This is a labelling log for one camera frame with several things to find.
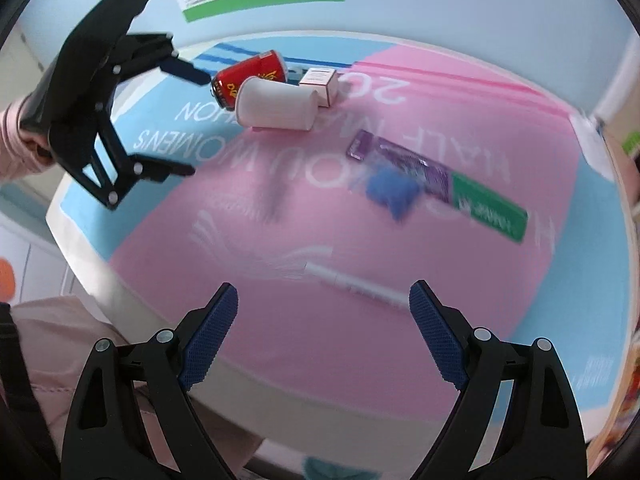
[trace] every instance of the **purple wrapper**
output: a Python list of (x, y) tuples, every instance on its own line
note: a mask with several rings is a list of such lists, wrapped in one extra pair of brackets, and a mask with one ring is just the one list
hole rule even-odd
[(377, 153), (399, 170), (414, 176), (426, 193), (450, 203), (451, 170), (429, 158), (419, 155), (384, 137), (360, 130), (347, 149), (347, 156), (358, 161), (365, 160), (371, 153)]

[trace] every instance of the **metal screw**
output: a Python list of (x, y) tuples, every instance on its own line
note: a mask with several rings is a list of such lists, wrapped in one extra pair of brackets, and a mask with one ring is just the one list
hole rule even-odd
[(485, 328), (476, 328), (474, 330), (474, 336), (480, 341), (489, 341), (489, 339), (491, 339), (491, 332)]
[(156, 336), (156, 340), (158, 340), (159, 343), (168, 343), (173, 338), (174, 333), (171, 332), (171, 330), (162, 330), (162, 332), (158, 332)]
[(551, 341), (549, 341), (549, 339), (545, 339), (543, 337), (538, 339), (538, 348), (540, 348), (541, 350), (543, 350), (545, 352), (549, 352), (549, 350), (551, 350), (551, 348), (552, 348)]
[(110, 344), (111, 341), (109, 341), (108, 339), (100, 339), (100, 341), (95, 344), (95, 350), (97, 352), (104, 352), (107, 348), (109, 348)]

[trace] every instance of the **person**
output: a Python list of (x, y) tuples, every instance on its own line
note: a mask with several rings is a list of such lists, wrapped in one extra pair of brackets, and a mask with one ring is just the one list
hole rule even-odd
[[(25, 102), (26, 99), (17, 100), (0, 113), (0, 183), (40, 173), (54, 164), (47, 139), (19, 127)], [(17, 304), (10, 313), (34, 396), (60, 458), (68, 410), (92, 347), (102, 338), (111, 339), (116, 345), (127, 342), (113, 326), (92, 316), (74, 296)], [(6, 401), (1, 383), (0, 395)], [(136, 395), (156, 459), (176, 469), (148, 394), (144, 388), (137, 388)], [(254, 455), (262, 438), (225, 420), (195, 399), (191, 401), (218, 452), (237, 474)]]

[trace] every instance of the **white paper cup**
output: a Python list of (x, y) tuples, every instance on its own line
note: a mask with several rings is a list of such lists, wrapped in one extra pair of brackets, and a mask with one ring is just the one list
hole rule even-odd
[(282, 128), (308, 132), (318, 114), (318, 93), (302, 86), (252, 76), (236, 98), (236, 120), (246, 128)]

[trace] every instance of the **blue gripper pad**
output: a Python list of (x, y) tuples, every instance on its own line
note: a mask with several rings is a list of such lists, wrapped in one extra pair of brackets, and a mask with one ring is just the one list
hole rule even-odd
[(442, 378), (447, 383), (453, 383), (457, 390), (462, 390), (469, 380), (464, 366), (464, 350), (431, 298), (418, 283), (411, 287), (409, 310)]
[(238, 291), (229, 286), (184, 349), (178, 380), (186, 392), (206, 377), (237, 313)]

